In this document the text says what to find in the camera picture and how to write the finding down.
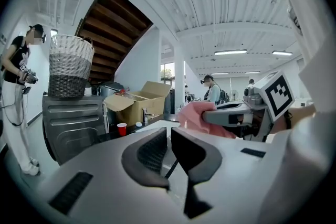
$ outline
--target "open cardboard box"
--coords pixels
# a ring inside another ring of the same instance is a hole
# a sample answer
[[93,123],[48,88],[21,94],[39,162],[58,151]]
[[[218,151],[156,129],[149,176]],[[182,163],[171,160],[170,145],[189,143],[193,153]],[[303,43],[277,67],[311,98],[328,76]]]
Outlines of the open cardboard box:
[[124,96],[111,95],[105,98],[106,107],[117,114],[118,122],[128,126],[142,122],[142,109],[154,116],[163,114],[164,99],[171,86],[168,84],[147,81],[141,91],[125,93]]

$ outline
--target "red cup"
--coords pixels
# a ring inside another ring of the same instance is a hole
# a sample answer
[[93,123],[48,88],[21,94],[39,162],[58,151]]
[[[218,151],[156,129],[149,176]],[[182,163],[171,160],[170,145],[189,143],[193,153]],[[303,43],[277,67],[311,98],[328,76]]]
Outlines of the red cup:
[[121,136],[126,135],[126,126],[127,126],[126,123],[119,123],[119,124],[117,124],[118,131],[119,131],[119,134]]

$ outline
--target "box flap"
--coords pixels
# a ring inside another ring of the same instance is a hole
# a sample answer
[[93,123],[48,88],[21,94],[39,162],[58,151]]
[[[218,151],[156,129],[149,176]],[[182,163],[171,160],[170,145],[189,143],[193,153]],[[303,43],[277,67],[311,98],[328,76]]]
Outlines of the box flap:
[[110,95],[104,100],[106,107],[115,112],[128,108],[134,102],[135,101],[130,98],[122,97],[116,94]]
[[147,81],[146,84],[142,87],[141,91],[166,97],[170,89],[171,86],[168,84]]

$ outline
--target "tree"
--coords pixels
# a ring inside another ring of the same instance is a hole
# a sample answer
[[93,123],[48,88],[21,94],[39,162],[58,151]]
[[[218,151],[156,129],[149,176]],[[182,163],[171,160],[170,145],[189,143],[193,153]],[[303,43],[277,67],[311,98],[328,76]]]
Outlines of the tree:
[[171,78],[172,75],[172,70],[171,69],[161,69],[161,77],[162,78]]

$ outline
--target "white and gray basket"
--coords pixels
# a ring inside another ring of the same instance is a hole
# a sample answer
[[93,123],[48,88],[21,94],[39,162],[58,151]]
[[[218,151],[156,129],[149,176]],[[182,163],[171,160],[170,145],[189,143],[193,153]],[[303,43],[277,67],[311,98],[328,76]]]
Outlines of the white and gray basket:
[[92,40],[90,44],[80,37],[54,35],[51,38],[49,51],[48,95],[52,97],[84,96],[94,54]]

